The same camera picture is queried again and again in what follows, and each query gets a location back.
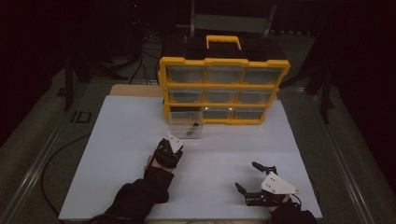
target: yellow handle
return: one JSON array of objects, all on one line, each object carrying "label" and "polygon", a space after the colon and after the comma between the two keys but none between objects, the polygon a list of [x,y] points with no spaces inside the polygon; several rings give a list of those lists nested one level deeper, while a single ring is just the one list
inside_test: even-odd
[{"label": "yellow handle", "polygon": [[209,42],[226,42],[235,43],[238,49],[241,49],[239,38],[234,35],[207,35],[206,36],[206,48],[209,49]]}]

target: robotic hand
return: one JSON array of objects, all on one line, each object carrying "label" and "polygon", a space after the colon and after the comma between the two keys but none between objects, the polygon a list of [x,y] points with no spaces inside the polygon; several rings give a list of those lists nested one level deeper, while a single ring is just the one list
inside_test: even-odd
[{"label": "robotic hand", "polygon": [[154,151],[153,158],[157,162],[169,169],[175,169],[177,163],[183,155],[183,141],[168,133],[168,139],[163,138]]},{"label": "robotic hand", "polygon": [[247,192],[241,185],[235,183],[238,191],[245,196],[247,206],[279,206],[285,199],[286,194],[299,193],[297,188],[277,175],[275,166],[266,167],[255,161],[252,165],[259,171],[265,172],[267,177],[262,182],[262,191],[260,192]]}]

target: table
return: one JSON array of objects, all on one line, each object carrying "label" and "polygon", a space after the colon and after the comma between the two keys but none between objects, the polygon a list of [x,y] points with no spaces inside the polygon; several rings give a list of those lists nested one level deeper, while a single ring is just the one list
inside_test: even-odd
[{"label": "table", "polygon": [[[104,101],[59,219],[89,219],[101,214],[123,184],[143,177],[146,158],[168,131],[161,94],[159,86],[113,87]],[[251,166],[253,161],[275,165],[278,174],[300,190],[298,197],[303,209],[321,217],[279,101],[274,101],[262,125],[206,124],[201,139],[184,142],[184,154],[169,189],[169,202],[156,204],[148,220],[268,219],[266,209],[247,207],[234,186],[238,182],[247,191],[260,190],[265,174]]]}]

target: dark background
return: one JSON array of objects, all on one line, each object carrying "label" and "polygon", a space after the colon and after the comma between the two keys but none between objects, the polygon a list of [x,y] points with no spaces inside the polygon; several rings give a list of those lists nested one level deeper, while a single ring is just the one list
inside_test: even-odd
[{"label": "dark background", "polygon": [[[200,0],[196,10],[259,16],[268,11],[260,2]],[[2,1],[0,144],[50,88],[70,46],[101,62],[132,57],[141,30],[173,32],[189,24],[190,9],[182,0]],[[331,62],[332,84],[394,190],[395,11],[390,1],[279,1],[272,26],[275,34],[317,36],[304,65]]]}]

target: small drawer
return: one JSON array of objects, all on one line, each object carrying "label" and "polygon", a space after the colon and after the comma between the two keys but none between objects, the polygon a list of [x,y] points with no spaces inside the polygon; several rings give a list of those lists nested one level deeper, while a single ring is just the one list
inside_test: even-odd
[{"label": "small drawer", "polygon": [[282,68],[256,68],[245,70],[242,82],[244,84],[275,85]]},{"label": "small drawer", "polygon": [[238,94],[237,102],[239,104],[267,104],[271,94],[271,90],[249,90],[241,89]]},{"label": "small drawer", "polygon": [[233,109],[233,119],[260,119],[264,107],[237,107]]},{"label": "small drawer", "polygon": [[233,109],[230,107],[204,107],[202,111],[204,119],[229,119]]},{"label": "small drawer", "polygon": [[206,69],[207,83],[239,83],[243,68],[240,66],[209,66]]},{"label": "small drawer", "polygon": [[205,68],[203,66],[166,66],[168,82],[176,83],[202,83]]},{"label": "small drawer", "polygon": [[202,89],[170,88],[170,103],[201,103]]},{"label": "small drawer", "polygon": [[171,111],[169,130],[178,138],[201,138],[203,120],[201,111]]},{"label": "small drawer", "polygon": [[205,89],[206,103],[233,103],[238,89]]}]

